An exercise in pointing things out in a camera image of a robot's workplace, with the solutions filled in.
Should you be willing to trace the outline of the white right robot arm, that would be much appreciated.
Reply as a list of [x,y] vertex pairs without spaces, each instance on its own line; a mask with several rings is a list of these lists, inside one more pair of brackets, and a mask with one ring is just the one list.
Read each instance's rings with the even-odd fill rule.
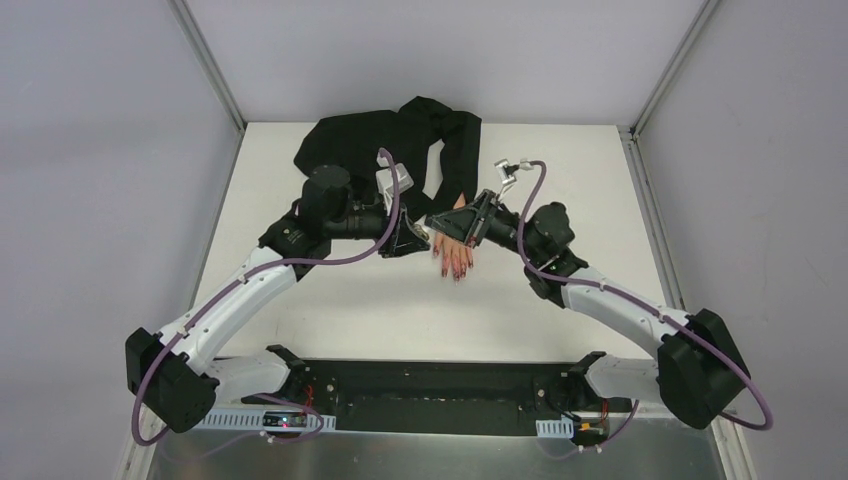
[[602,323],[649,354],[647,360],[603,352],[584,357],[567,384],[576,407],[590,410],[613,397],[646,400],[704,429],[745,389],[749,370],[722,317],[664,307],[591,267],[570,248],[575,234],[564,204],[545,204],[523,220],[486,190],[425,223],[469,247],[490,241],[521,255],[538,297]]

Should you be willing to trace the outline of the yellow nail polish bottle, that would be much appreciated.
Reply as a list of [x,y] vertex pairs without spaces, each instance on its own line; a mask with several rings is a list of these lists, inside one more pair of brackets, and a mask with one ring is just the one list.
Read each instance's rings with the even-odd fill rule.
[[427,230],[421,224],[414,224],[414,229],[416,234],[423,238],[424,240],[429,240],[429,234]]

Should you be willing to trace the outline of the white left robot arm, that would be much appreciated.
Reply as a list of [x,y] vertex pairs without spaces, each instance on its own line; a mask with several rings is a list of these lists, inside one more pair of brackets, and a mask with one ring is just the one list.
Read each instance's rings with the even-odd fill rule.
[[126,376],[135,400],[132,432],[141,445],[142,409],[167,431],[186,432],[218,403],[270,394],[281,404],[305,390],[304,363],[286,348],[269,345],[255,354],[219,353],[267,303],[294,287],[316,266],[342,266],[378,254],[397,258],[424,252],[425,231],[401,201],[414,181],[387,153],[378,157],[376,192],[355,197],[348,171],[335,165],[313,170],[288,212],[272,223],[241,265],[200,305],[151,333],[144,328],[125,342]]

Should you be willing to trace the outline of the mannequin hand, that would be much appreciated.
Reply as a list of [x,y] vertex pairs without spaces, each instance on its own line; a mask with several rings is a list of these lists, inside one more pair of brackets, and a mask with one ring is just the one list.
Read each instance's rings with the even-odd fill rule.
[[443,279],[460,282],[474,267],[472,249],[440,232],[435,233],[432,255],[439,261],[439,272]]

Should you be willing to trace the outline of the black shirt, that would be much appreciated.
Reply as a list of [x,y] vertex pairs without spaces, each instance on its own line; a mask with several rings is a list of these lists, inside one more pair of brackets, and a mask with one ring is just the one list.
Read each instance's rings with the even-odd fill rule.
[[[376,191],[378,151],[383,148],[406,168],[413,186],[401,194],[410,219],[442,213],[459,198],[471,200],[478,187],[482,119],[418,96],[397,111],[374,110],[325,117],[306,135],[294,156],[305,175],[321,165],[349,172],[356,193]],[[430,147],[440,142],[441,183],[432,197],[423,192]]]

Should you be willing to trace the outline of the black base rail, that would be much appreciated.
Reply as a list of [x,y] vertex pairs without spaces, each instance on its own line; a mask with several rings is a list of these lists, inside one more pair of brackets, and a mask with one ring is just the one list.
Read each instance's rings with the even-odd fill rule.
[[539,420],[597,415],[568,363],[308,359],[276,397],[310,402],[343,431],[533,436]]

